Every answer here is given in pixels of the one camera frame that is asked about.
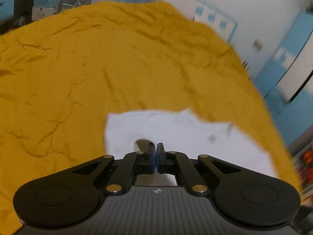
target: bed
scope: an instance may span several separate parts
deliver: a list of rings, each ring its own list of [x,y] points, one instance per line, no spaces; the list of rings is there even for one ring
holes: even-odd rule
[[[99,2],[0,36],[0,234],[20,227],[12,198],[21,185],[105,153],[111,112],[191,108],[232,121],[299,190],[228,38],[164,1]]]

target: yellow blanket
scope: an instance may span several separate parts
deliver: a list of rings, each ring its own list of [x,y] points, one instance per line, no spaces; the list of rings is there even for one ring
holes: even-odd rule
[[[20,227],[21,185],[104,154],[109,112],[186,108],[237,124],[299,189],[236,53],[168,3],[100,2],[1,36],[0,234]]]

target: headboard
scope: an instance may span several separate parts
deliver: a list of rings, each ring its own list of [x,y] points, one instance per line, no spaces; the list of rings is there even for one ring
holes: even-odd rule
[[[171,3],[190,20],[205,23],[225,41],[230,42],[237,28],[237,21],[201,0],[163,0]]]

